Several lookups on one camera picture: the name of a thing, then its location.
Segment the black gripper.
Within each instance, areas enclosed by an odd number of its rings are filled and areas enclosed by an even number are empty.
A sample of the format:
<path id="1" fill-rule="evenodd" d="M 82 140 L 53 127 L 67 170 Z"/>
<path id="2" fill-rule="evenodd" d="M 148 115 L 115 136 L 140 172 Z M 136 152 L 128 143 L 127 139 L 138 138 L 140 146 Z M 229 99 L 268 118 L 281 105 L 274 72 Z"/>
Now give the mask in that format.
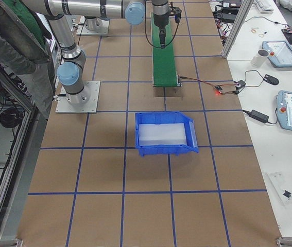
<path id="1" fill-rule="evenodd" d="M 161 48 L 165 48 L 166 26 L 169 22 L 169 13 L 158 15 L 153 13 L 154 24 L 159 29 L 159 44 Z"/>

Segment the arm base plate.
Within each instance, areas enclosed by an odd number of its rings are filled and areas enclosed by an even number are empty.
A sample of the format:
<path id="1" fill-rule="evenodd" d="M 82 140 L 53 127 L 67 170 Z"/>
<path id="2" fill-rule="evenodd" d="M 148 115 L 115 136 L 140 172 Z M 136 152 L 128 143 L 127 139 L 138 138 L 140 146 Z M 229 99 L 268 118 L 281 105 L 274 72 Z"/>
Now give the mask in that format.
<path id="1" fill-rule="evenodd" d="M 100 81 L 84 81 L 84 89 L 76 95 L 67 94 L 64 87 L 61 88 L 59 96 L 56 98 L 58 114 L 96 114 L 98 97 L 100 91 Z"/>
<path id="2" fill-rule="evenodd" d="M 85 18 L 82 16 L 79 21 L 76 35 L 78 36 L 107 36 L 110 21 L 102 20 L 98 17 Z"/>

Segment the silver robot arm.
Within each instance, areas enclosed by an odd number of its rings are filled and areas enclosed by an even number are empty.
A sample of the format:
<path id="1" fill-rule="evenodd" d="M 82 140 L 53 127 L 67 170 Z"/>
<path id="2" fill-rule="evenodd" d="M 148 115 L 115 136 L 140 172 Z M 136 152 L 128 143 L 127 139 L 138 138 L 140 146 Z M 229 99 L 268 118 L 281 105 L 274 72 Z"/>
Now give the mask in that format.
<path id="1" fill-rule="evenodd" d="M 94 100 L 87 84 L 82 80 L 85 53 L 76 44 L 66 16 L 82 15 L 92 19 L 125 19 L 138 25 L 145 19 L 145 1 L 25 1 L 25 5 L 44 15 L 62 51 L 63 64 L 57 75 L 71 104 Z"/>

